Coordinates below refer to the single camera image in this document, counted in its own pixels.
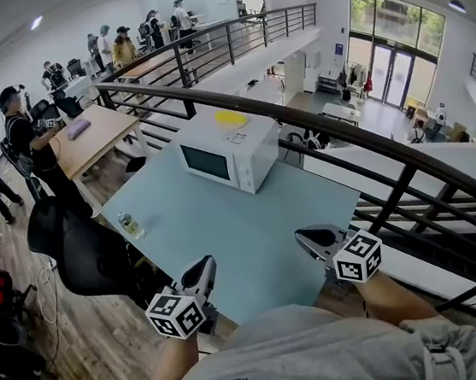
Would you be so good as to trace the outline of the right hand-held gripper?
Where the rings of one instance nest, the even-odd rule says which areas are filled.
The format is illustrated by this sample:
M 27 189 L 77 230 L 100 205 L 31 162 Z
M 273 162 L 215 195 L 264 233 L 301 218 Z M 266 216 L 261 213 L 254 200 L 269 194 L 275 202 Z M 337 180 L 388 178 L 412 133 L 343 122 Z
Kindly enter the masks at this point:
M 360 229 L 348 232 L 334 224 L 307 226 L 294 233 L 297 243 L 318 261 L 331 260 L 337 280 L 365 283 L 382 262 L 382 241 Z

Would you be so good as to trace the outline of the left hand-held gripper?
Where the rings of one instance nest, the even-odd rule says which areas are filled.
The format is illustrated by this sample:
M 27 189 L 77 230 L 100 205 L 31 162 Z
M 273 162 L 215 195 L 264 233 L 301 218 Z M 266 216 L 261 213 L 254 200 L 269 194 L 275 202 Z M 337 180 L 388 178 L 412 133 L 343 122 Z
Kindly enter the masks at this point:
M 213 291 L 216 272 L 216 261 L 207 254 L 191 264 L 181 278 L 184 288 L 195 286 L 195 293 L 167 286 L 155 294 L 145 315 L 159 335 L 186 340 L 198 332 L 214 334 L 217 310 L 207 296 Z

